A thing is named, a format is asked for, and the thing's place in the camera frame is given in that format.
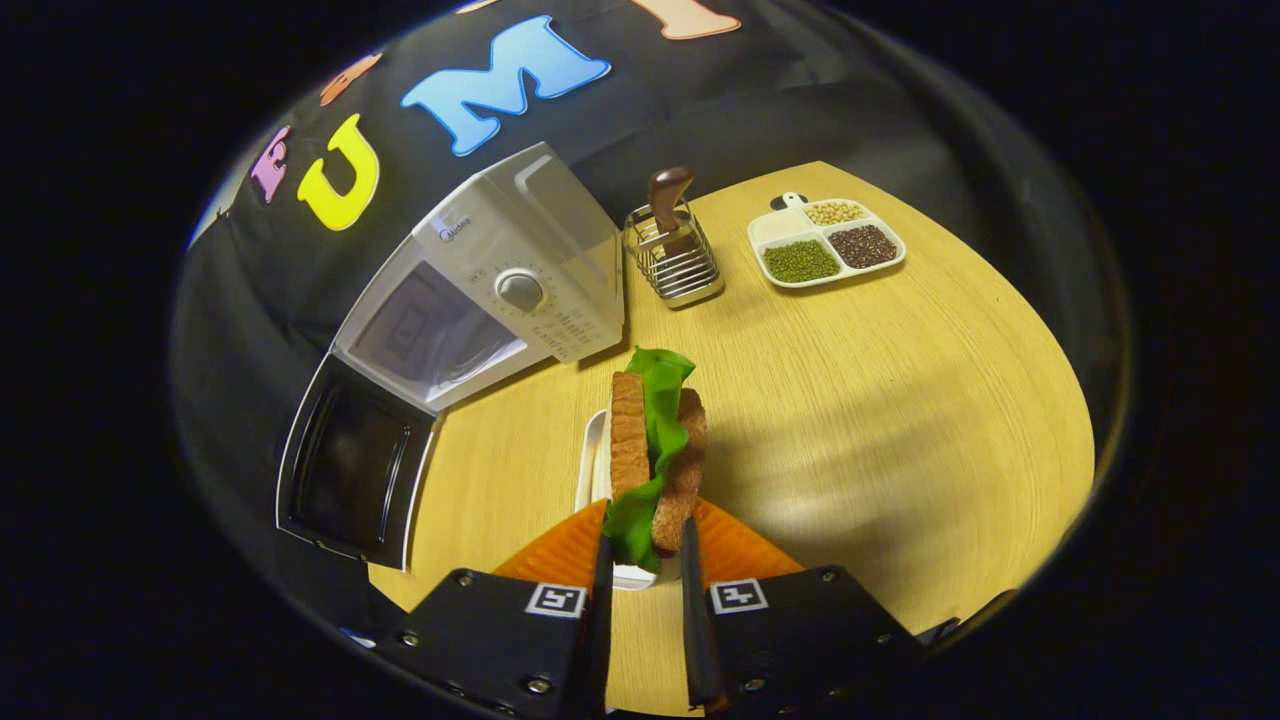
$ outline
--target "white plate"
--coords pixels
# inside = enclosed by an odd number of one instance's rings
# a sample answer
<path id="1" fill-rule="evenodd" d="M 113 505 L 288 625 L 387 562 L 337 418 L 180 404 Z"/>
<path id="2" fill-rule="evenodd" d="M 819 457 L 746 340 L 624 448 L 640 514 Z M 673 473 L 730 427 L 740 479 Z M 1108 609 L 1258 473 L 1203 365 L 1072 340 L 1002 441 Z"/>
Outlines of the white plate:
<path id="1" fill-rule="evenodd" d="M 586 421 L 586 430 L 582 433 L 582 457 L 577 466 L 573 512 L 609 497 L 613 492 L 609 486 L 609 456 L 605 442 L 608 437 L 607 416 L 608 411 L 600 410 Z M 680 579 L 678 555 L 663 560 L 662 570 L 657 575 L 635 565 L 613 565 L 613 588 L 620 591 L 643 591 L 657 582 L 676 579 Z"/>
<path id="2" fill-rule="evenodd" d="M 760 272 L 764 277 L 769 279 L 776 286 L 781 287 L 812 287 L 815 284 L 829 283 L 840 281 L 844 278 L 851 278 L 854 275 L 865 275 L 867 273 L 874 273 L 876 270 L 883 270 L 891 265 L 897 265 L 904 259 L 906 259 L 906 243 L 902 238 L 897 237 L 893 228 L 888 227 L 888 223 L 882 220 L 879 215 L 872 213 L 861 202 L 855 202 L 844 197 L 828 197 L 826 200 L 817 200 L 813 202 L 804 202 L 800 196 L 795 192 L 787 192 L 782 196 L 782 200 L 787 206 L 776 213 L 769 213 L 767 215 L 760 215 L 759 218 L 751 220 L 746 227 L 746 237 L 751 242 L 751 251 L 755 254 L 755 261 L 760 265 Z M 831 225 L 819 225 L 814 223 L 809 214 L 805 213 L 805 208 L 818 205 L 820 202 L 847 202 L 863 209 L 864 215 L 856 220 L 847 220 L 844 223 L 836 223 Z M 872 265 L 869 268 L 850 268 L 845 264 L 836 249 L 832 247 L 828 237 L 831 233 L 837 231 L 845 231 L 850 228 L 859 228 L 864 225 L 876 225 L 879 228 L 884 237 L 887 237 L 896 247 L 897 256 L 887 263 L 881 263 L 878 265 Z M 792 242 L 801 242 L 805 240 L 817 240 L 822 243 L 823 249 L 836 259 L 840 264 L 840 272 L 833 275 L 827 275 L 824 278 L 815 278 L 812 281 L 804 281 L 797 283 L 782 282 L 769 274 L 768 266 L 764 264 L 764 251 L 771 247 L 782 247 L 791 245 Z"/>

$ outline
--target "knife handle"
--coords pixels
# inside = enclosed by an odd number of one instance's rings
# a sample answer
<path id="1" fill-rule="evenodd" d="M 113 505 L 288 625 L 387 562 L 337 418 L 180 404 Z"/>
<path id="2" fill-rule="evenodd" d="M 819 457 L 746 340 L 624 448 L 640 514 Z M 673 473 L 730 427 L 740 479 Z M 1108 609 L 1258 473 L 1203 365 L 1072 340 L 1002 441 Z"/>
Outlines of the knife handle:
<path id="1" fill-rule="evenodd" d="M 659 231 L 672 232 L 680 227 L 680 220 L 676 219 L 676 201 L 692 182 L 694 173 L 681 167 L 658 170 L 649 178 L 649 209 L 653 210 Z"/>

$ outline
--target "yellow letter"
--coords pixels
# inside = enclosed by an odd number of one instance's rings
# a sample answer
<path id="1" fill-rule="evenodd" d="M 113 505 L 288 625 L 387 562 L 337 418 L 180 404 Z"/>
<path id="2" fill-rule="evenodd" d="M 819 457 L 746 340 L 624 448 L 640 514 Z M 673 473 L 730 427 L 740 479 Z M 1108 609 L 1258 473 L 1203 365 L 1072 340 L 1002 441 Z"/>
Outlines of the yellow letter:
<path id="1" fill-rule="evenodd" d="M 356 224 L 378 188 L 378 154 L 356 127 L 360 113 L 349 117 L 333 131 L 329 150 L 346 155 L 356 169 L 356 183 L 347 195 L 334 192 L 324 177 L 324 159 L 317 159 L 298 183 L 298 200 L 311 206 L 311 211 L 332 231 L 344 231 Z"/>

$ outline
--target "utensil holder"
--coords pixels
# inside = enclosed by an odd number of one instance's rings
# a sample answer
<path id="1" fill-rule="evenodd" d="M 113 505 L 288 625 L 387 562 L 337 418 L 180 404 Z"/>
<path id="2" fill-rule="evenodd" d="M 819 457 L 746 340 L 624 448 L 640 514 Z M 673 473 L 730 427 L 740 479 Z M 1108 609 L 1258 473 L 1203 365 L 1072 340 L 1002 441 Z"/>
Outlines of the utensil holder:
<path id="1" fill-rule="evenodd" d="M 632 210 L 623 224 L 623 245 L 635 258 L 649 287 L 667 307 L 676 309 L 698 302 L 724 290 L 724 278 L 716 264 L 716 255 L 707 242 L 707 233 L 684 197 L 676 204 L 677 217 L 687 217 L 671 232 L 658 229 L 653 210 L 644 205 Z M 685 251 L 675 247 L 692 245 Z"/>

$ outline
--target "bread slice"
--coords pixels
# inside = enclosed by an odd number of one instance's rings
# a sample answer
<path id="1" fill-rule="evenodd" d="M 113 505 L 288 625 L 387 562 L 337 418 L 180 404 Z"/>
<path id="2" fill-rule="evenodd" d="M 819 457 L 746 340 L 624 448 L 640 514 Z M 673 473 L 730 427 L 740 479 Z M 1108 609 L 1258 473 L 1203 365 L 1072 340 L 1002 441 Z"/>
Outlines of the bread slice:
<path id="1" fill-rule="evenodd" d="M 644 428 L 644 377 L 613 373 L 609 396 L 609 484 L 613 500 L 649 482 L 649 438 Z"/>
<path id="2" fill-rule="evenodd" d="M 690 388 L 680 391 L 680 409 L 676 419 L 689 430 L 689 445 L 671 461 L 667 470 L 667 483 L 658 498 L 658 510 L 653 514 L 653 529 L 649 536 L 658 555 L 671 557 L 680 550 L 684 538 L 685 520 L 694 514 L 698 501 L 698 488 L 703 484 L 703 464 L 707 460 L 707 411 L 698 392 Z"/>

